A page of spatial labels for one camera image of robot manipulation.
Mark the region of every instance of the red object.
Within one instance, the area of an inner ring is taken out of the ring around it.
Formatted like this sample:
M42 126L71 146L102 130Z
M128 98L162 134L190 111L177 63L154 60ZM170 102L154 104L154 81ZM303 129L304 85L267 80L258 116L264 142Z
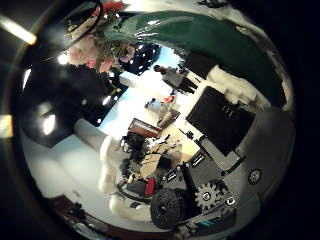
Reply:
M108 1L105 4L103 4L103 13L106 13L107 9L111 9L113 11L120 11L120 9L123 7L123 2L119 1L119 2L114 2L114 1ZM98 16L99 14L99 8L97 8L93 15Z
M170 95L169 97L165 98L164 100L165 100L166 102L172 102L173 99L174 99L174 96L173 96L173 95Z
M152 196L154 193L155 186L156 186L156 180L154 178L149 178L146 186L146 190L145 190L145 195Z

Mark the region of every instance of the black gear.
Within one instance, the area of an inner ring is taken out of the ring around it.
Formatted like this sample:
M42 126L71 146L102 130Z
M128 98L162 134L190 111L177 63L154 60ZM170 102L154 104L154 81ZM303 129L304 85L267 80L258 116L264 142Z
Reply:
M225 189L220 190L215 184L202 184L195 193L195 201L197 202L197 206L201 207L202 210L209 210L212 207L216 207L223 200L225 193Z

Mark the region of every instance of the metal part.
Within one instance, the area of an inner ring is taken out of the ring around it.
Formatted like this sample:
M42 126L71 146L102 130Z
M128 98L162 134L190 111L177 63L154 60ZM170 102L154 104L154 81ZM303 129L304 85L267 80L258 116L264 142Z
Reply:
M257 184L262 178L262 171L260 169L255 169L250 173L249 182L251 184Z
M202 195L202 199L205 200L205 201L209 201L211 198L211 194L208 193L208 192L205 192L203 195Z
M209 210L212 207L217 206L218 202L223 199L222 192L215 184L207 183L198 187L198 191L195 193L197 206L202 210Z
M229 197L228 199L227 199L227 205L228 206L232 206L232 205L234 205L236 203L236 200L234 199L234 197Z

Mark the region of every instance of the white surface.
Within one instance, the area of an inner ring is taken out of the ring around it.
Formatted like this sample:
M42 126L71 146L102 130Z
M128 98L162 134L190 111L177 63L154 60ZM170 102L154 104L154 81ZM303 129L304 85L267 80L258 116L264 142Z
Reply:
M44 197L64 194L106 223L135 231L161 232L151 222L131 221L111 213L110 197L98 189L99 154L74 135L48 149L22 134L22 145L31 174Z

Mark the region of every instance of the black panel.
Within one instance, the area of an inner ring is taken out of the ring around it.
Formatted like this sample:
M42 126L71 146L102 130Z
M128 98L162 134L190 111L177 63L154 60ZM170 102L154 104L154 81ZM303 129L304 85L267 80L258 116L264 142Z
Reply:
M189 161L189 168L186 168L189 179L192 179L192 187L196 189L201 184L212 180L220 180L221 170L206 153L198 151Z
M187 117L216 147L227 155L248 132L254 117L237 105L229 103L217 90L206 87Z

